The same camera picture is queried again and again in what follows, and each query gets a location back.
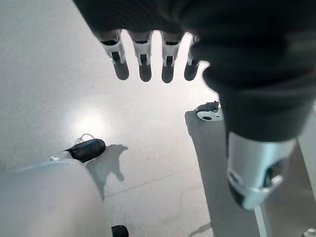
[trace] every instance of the white floor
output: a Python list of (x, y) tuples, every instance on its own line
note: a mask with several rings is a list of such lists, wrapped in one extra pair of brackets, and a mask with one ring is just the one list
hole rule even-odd
[(135, 237), (212, 236), (184, 115), (217, 95), (202, 81), (205, 64), (194, 81), (183, 77), (190, 36), (170, 84), (158, 32), (148, 83), (123, 32), (130, 76), (120, 81), (70, 0), (2, 0), (0, 36), (0, 171), (46, 160), (88, 133), (109, 146), (88, 166), (113, 225)]

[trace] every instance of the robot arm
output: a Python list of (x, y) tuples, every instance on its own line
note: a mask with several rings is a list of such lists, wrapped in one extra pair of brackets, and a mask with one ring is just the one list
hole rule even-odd
[[(103, 43), (121, 79), (128, 77), (121, 29), (134, 42), (142, 80), (149, 81), (150, 32), (163, 38), (162, 79), (172, 80), (185, 31), (190, 49), (186, 79), (199, 60), (203, 77), (218, 92), (229, 131), (228, 180), (240, 206), (260, 204), (283, 179), (282, 167), (304, 127), (316, 94), (316, 2), (313, 0), (75, 0)], [(116, 31), (112, 39), (104, 39)], [(141, 35), (145, 40), (137, 40)]]

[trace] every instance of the robotic finger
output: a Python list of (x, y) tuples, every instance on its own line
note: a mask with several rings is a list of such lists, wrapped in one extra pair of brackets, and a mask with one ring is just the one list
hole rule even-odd
[(184, 70), (184, 78), (188, 81), (193, 80), (196, 77), (197, 72), (198, 72), (199, 61), (193, 59), (193, 56), (191, 54), (191, 47), (192, 45), (194, 45), (194, 43), (197, 42), (197, 40), (198, 40), (197, 36), (192, 36), (190, 49), (188, 53), (188, 60), (187, 60), (186, 68)]
[(142, 81), (148, 82), (152, 78), (150, 57), (152, 55), (152, 31), (136, 33), (128, 32), (132, 38), (135, 56), (139, 65), (139, 76)]
[(50, 161), (57, 161), (73, 158), (85, 163), (101, 155), (106, 149), (106, 145), (101, 139), (91, 139), (80, 142), (59, 154), (50, 157)]
[(183, 33), (168, 33), (161, 31), (162, 36), (162, 72), (163, 82), (170, 83), (173, 79), (175, 60), (178, 56)]
[(113, 63), (117, 77), (121, 80), (126, 80), (129, 76), (129, 71), (120, 34), (121, 30), (105, 32), (99, 40)]

